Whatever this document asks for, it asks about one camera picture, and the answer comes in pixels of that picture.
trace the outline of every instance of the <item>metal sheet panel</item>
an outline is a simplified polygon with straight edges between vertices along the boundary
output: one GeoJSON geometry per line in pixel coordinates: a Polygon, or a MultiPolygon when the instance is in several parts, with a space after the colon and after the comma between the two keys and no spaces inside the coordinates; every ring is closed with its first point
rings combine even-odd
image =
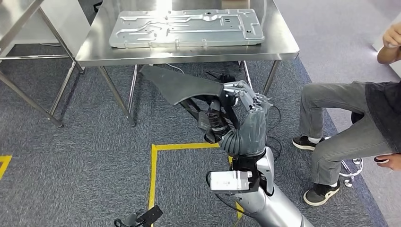
{"type": "Polygon", "coordinates": [[[253,9],[123,11],[109,39],[117,48],[255,45],[264,41],[253,9]]]}

